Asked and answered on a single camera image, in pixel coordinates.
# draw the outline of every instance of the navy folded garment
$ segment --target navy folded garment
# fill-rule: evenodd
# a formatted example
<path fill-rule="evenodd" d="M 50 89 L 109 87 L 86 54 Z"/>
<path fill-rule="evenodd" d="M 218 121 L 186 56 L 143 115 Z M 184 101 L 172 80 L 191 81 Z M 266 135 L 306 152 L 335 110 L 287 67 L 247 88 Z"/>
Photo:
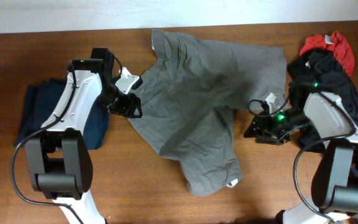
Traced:
<path fill-rule="evenodd" d="M 65 88 L 65 80 L 51 79 L 41 85 L 30 85 L 25 94 L 24 110 L 19 136 L 14 145 L 17 146 L 27 135 L 38 131 L 55 109 Z M 87 149 L 101 147 L 109 124 L 109 113 L 93 104 L 83 131 Z"/>

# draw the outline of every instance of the green light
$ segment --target green light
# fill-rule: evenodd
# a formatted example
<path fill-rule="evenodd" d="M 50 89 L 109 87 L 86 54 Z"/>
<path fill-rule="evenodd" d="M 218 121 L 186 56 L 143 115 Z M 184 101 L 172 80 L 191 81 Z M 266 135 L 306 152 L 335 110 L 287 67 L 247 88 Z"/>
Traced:
<path fill-rule="evenodd" d="M 279 115 L 277 116 L 278 121 L 281 121 L 281 120 L 283 120 L 284 118 L 285 118 L 285 116 L 282 115 L 282 114 L 279 114 Z"/>

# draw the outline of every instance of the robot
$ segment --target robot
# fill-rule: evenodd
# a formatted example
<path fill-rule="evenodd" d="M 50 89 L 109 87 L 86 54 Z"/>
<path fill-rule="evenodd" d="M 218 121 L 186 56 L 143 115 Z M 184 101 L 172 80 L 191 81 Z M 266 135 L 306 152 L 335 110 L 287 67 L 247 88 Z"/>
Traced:
<path fill-rule="evenodd" d="M 117 60 L 120 76 L 112 76 Z M 90 59 L 71 60 L 67 83 L 60 100 L 41 129 L 27 136 L 15 149 L 11 160 L 11 182 L 17 195 L 28 203 L 60 207 L 70 224 L 105 224 L 90 191 L 93 167 L 83 139 L 83 130 L 94 102 L 110 113 L 141 118 L 140 99 L 130 93 L 142 84 L 108 49 L 93 49 Z M 307 84 L 311 88 L 316 84 Z M 313 124 L 321 139 L 302 149 L 294 162 L 294 181 L 301 204 L 279 216 L 282 224 L 323 224 L 358 216 L 358 127 L 344 110 L 341 97 L 315 91 L 302 110 L 284 105 L 271 112 L 269 104 L 257 114 L 244 137 L 257 142 L 283 144 L 301 125 Z M 305 199 L 298 187 L 296 167 L 299 157 L 315 144 L 324 143 L 325 155 L 311 186 L 311 198 Z M 25 198 L 17 188 L 14 162 L 24 146 L 33 189 L 52 202 Z M 63 151 L 63 158 L 49 154 Z"/>

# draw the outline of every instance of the gray garment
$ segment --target gray garment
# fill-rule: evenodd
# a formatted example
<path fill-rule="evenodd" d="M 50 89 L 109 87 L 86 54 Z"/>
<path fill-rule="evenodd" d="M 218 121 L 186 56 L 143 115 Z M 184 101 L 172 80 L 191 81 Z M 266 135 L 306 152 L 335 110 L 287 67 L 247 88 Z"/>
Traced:
<path fill-rule="evenodd" d="M 193 195 L 242 179 L 233 150 L 233 111 L 248 109 L 249 100 L 270 92 L 284 102 L 283 49 L 161 30 L 152 31 L 152 43 L 157 62 L 132 91 L 142 101 L 143 117 L 129 121 L 159 156 L 180 162 Z"/>

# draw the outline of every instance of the red garment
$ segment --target red garment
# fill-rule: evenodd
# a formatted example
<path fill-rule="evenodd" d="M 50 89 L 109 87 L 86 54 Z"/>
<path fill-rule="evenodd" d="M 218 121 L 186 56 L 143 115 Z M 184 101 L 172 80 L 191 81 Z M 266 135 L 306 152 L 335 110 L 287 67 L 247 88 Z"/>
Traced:
<path fill-rule="evenodd" d="M 331 35 L 331 41 L 334 44 L 327 44 L 325 38 L 322 35 L 316 34 L 312 37 L 308 37 L 305 41 L 300 55 L 310 49 L 322 48 L 334 52 L 334 57 L 338 60 L 347 75 L 351 76 L 354 69 L 354 55 L 348 41 L 338 31 L 333 32 Z"/>

